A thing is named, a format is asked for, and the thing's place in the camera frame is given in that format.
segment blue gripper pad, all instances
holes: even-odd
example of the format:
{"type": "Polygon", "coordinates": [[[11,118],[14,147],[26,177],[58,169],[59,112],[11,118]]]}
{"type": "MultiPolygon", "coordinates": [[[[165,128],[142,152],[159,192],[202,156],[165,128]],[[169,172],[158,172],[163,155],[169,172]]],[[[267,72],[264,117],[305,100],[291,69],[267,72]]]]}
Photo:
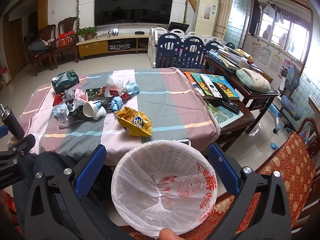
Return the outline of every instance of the blue gripper pad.
{"type": "Polygon", "coordinates": [[[209,146],[209,159],[227,192],[237,197],[240,193],[239,177],[219,148],[215,144],[209,146]]]}
{"type": "Polygon", "coordinates": [[[9,129],[6,125],[0,127],[0,138],[6,136],[9,132],[9,129]]]}
{"type": "Polygon", "coordinates": [[[107,158],[106,148],[99,144],[98,147],[90,155],[90,160],[83,168],[79,176],[75,181],[75,193],[76,197],[80,199],[82,196],[86,196],[89,190],[98,176],[104,162],[107,158]]]}

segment glass block wall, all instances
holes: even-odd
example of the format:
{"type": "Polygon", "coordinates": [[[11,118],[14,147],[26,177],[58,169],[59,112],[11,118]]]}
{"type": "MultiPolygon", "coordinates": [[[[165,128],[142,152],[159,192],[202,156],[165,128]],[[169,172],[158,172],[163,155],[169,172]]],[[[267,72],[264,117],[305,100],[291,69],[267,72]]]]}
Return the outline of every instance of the glass block wall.
{"type": "Polygon", "coordinates": [[[314,17],[312,40],[307,57],[306,65],[301,74],[299,87],[293,92],[292,99],[302,111],[300,120],[293,120],[289,113],[283,111],[288,120],[292,123],[295,129],[300,127],[300,124],[306,117],[315,117],[315,113],[311,109],[308,96],[311,96],[314,101],[320,105],[320,21],[314,17]]]}
{"type": "Polygon", "coordinates": [[[242,47],[247,33],[252,0],[233,0],[224,41],[242,47]]]}

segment artificial vine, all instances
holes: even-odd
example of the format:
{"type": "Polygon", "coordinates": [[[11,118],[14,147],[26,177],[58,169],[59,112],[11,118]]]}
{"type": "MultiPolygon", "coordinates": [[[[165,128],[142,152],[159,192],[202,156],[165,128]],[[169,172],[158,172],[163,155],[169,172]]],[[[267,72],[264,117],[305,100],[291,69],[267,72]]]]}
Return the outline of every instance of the artificial vine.
{"type": "Polygon", "coordinates": [[[80,27],[80,18],[79,18],[79,5],[80,5],[80,0],[77,0],[77,7],[76,7],[76,14],[77,14],[77,31],[79,30],[80,27]]]}
{"type": "Polygon", "coordinates": [[[187,22],[187,7],[188,7],[188,0],[186,0],[186,8],[184,10],[184,16],[183,16],[183,23],[187,22]]]}

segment tv stand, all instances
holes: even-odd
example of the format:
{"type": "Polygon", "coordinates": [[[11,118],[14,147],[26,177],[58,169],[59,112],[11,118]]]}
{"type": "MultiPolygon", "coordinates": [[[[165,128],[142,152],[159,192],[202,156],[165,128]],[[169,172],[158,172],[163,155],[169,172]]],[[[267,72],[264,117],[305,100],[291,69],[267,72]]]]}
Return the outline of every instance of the tv stand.
{"type": "Polygon", "coordinates": [[[117,36],[110,35],[108,38],[93,38],[87,41],[80,41],[77,43],[80,57],[83,59],[86,56],[105,54],[105,53],[121,53],[132,51],[138,53],[138,51],[148,51],[148,38],[146,34],[134,34],[134,33],[119,33],[117,36]],[[109,45],[113,41],[126,42],[131,44],[130,49],[109,49],[109,45]]]}

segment dark pants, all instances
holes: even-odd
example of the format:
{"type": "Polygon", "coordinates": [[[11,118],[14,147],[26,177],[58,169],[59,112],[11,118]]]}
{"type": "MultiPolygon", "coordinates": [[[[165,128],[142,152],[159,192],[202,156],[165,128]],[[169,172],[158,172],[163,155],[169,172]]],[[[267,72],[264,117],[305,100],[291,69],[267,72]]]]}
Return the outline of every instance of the dark pants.
{"type": "MultiPolygon", "coordinates": [[[[25,155],[21,158],[21,161],[26,178],[13,184],[12,189],[17,210],[18,223],[24,232],[27,200],[35,174],[37,172],[42,172],[45,176],[57,175],[62,173],[65,168],[73,168],[76,164],[70,158],[54,152],[44,152],[39,154],[36,158],[25,155]]],[[[64,226],[70,231],[78,234],[79,231],[73,223],[61,195],[56,194],[56,198],[59,208],[61,209],[61,215],[65,221],[64,226]]],[[[133,240],[129,234],[124,232],[110,220],[101,203],[92,191],[90,191],[87,196],[82,197],[81,201],[92,219],[110,240],[133,240]]]]}

